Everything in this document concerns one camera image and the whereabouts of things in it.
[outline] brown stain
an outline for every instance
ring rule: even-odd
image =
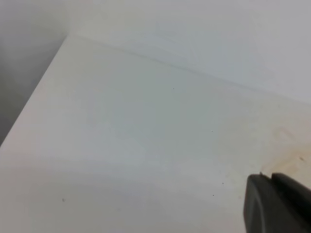
[[[284,149],[279,157],[262,167],[265,174],[281,172],[289,176],[311,171],[311,145],[292,146]]]

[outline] black object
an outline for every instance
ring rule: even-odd
[[[244,221],[247,233],[311,233],[311,191],[281,173],[250,175]]]

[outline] white surface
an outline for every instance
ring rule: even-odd
[[[311,103],[310,10],[308,0],[0,0],[0,38],[7,41],[0,41],[0,47],[15,59],[28,56],[23,69],[20,62],[6,59],[21,83],[32,82],[32,68],[40,63],[29,62],[31,50],[16,49],[30,44],[12,38],[32,39],[40,51],[40,45],[46,48],[59,34],[75,31],[179,67]],[[26,76],[20,75],[21,69]]]
[[[311,107],[70,37],[0,148],[6,233],[243,232],[246,177],[310,185]]]
[[[311,103],[308,0],[96,0],[78,33]]]

